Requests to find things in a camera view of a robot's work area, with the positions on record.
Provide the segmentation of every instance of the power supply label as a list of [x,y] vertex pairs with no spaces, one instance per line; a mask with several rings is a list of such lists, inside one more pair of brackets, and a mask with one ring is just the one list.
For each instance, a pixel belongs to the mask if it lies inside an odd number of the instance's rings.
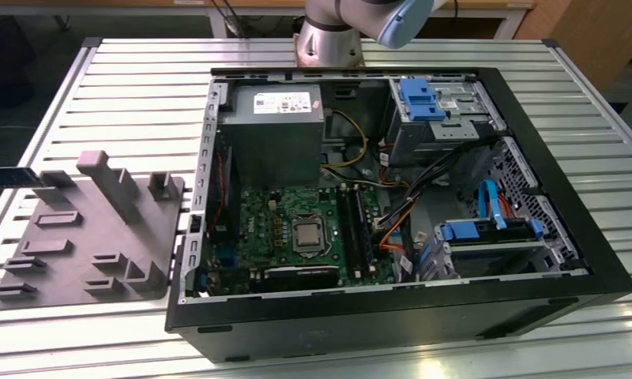
[[253,97],[253,113],[308,113],[312,103],[308,92],[260,92]]

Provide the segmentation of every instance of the floor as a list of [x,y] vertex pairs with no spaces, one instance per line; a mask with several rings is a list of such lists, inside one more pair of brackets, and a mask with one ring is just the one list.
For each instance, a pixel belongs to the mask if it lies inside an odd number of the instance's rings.
[[[35,63],[27,68],[35,96],[21,106],[0,109],[0,166],[17,164],[87,36],[212,36],[204,17],[72,17],[72,29],[67,32],[59,31],[51,17],[20,17],[19,24],[37,54]],[[252,24],[256,35],[288,37],[292,34],[291,17],[264,17]],[[632,65],[620,74],[604,97],[608,101],[628,103],[622,116],[632,128]]]

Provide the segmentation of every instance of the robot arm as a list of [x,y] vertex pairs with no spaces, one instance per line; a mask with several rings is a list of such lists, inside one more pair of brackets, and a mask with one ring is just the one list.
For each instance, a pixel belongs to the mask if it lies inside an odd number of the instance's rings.
[[416,36],[447,0],[308,0],[297,41],[303,66],[356,66],[360,33],[398,49]]

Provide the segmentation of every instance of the yellow wire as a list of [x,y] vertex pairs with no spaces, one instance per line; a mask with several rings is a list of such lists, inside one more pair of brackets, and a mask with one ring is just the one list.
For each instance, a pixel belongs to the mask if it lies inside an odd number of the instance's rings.
[[391,237],[391,234],[394,233],[394,231],[399,228],[399,225],[400,223],[403,223],[403,220],[406,219],[406,217],[410,215],[410,213],[412,212],[412,209],[414,209],[414,204],[412,206],[410,207],[410,209],[406,211],[406,213],[399,217],[399,219],[396,220],[394,226],[391,227],[387,235],[384,236],[384,238],[382,238],[382,242],[379,243],[379,247],[384,247],[386,244],[387,244],[387,240],[390,239]]
[[323,165],[324,167],[329,167],[329,168],[351,166],[352,164],[355,164],[356,162],[359,162],[363,159],[363,157],[366,156],[366,152],[368,151],[368,138],[366,137],[366,133],[364,133],[363,128],[360,127],[360,125],[356,123],[356,121],[343,111],[339,111],[339,110],[333,109],[333,113],[336,113],[340,116],[343,116],[344,118],[347,118],[347,121],[351,122],[351,125],[354,125],[354,127],[359,131],[360,137],[363,138],[363,150],[360,151],[359,156],[356,158],[354,158],[352,160],[350,160],[348,162],[332,163],[332,164],[324,164]]

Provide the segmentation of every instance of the green circuit board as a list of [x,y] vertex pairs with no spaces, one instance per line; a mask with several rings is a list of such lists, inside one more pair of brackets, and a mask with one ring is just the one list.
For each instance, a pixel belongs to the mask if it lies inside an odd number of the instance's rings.
[[[366,216],[379,217],[374,188],[360,190]],[[315,257],[293,250],[293,221],[319,220],[324,227],[325,249]],[[335,265],[340,270],[340,287],[394,282],[391,260],[375,262],[371,276],[351,278],[339,228],[335,188],[248,190],[241,199],[241,240],[239,267],[260,268],[287,265]]]

